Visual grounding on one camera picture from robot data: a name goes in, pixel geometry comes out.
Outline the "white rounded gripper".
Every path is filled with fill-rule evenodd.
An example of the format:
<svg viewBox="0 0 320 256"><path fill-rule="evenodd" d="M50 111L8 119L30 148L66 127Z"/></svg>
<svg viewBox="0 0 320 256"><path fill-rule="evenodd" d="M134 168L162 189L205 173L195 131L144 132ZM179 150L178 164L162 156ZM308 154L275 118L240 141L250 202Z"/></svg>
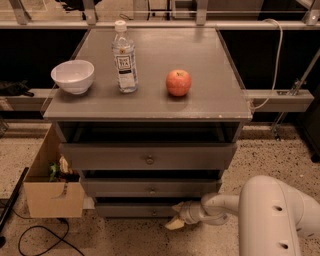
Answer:
<svg viewBox="0 0 320 256"><path fill-rule="evenodd" d="M203 217L203 208L199 201L180 202L172 206L172 209L179 213L174 216L165 227L168 230L177 230L183 228L186 224L196 224Z"/></svg>

